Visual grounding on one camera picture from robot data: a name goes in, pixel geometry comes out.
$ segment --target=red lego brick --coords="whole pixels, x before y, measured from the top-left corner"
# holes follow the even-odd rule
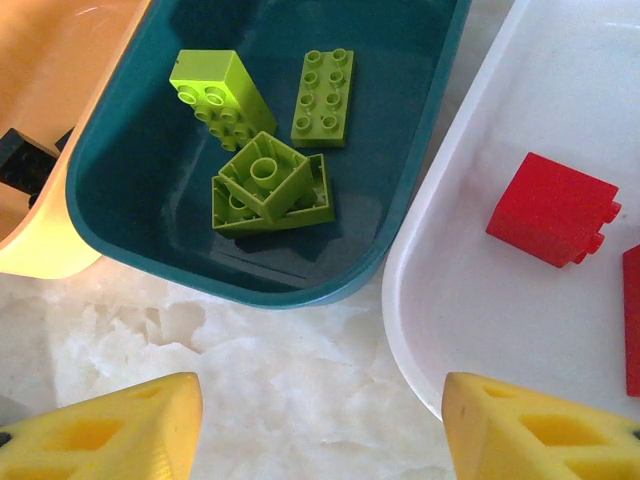
[[[498,202],[487,233],[558,268],[595,253],[618,215],[618,187],[529,153]]]
[[[627,395],[640,397],[640,245],[622,255]]]

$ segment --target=toy building block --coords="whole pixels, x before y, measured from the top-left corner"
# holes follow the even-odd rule
[[[277,123],[233,50],[181,50],[169,79],[225,150],[234,152]]]
[[[294,146],[345,146],[353,69],[351,50],[305,55],[291,127]]]
[[[233,197],[220,177],[213,177],[213,228],[227,238],[240,238],[334,221],[334,203],[324,155],[310,156],[309,163],[313,188],[273,224]]]
[[[251,139],[219,175],[234,202],[271,224],[313,188],[309,159],[266,132]]]
[[[2,427],[6,480],[188,480],[202,397],[178,373]]]
[[[620,211],[618,187],[529,153],[498,202],[487,233],[558,268],[595,253]]]
[[[640,423],[451,373],[442,418],[458,480],[640,478]]]
[[[640,245],[622,255],[627,395],[640,397]]]
[[[0,138],[0,182],[28,195],[40,193],[57,154],[11,128]]]

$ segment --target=teal tray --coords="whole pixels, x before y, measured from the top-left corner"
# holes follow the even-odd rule
[[[382,262],[422,167],[471,0],[153,2],[73,152],[71,219],[99,252],[236,300],[291,308],[360,288]],[[211,178],[233,156],[169,84],[181,49],[234,49],[291,145],[302,59],[355,52],[345,148],[324,153],[336,221],[229,240]]]

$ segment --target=white marble floor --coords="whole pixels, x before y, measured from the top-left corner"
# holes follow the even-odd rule
[[[511,0],[475,0],[441,141]],[[0,275],[0,424],[176,371],[205,412],[193,479],[453,479],[442,425],[384,336],[381,272],[325,307],[261,311],[102,258],[60,281]]]

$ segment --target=stacked lego bricks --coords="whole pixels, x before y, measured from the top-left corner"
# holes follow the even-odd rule
[[[213,177],[213,228],[238,238],[334,220],[324,155],[260,132]]]

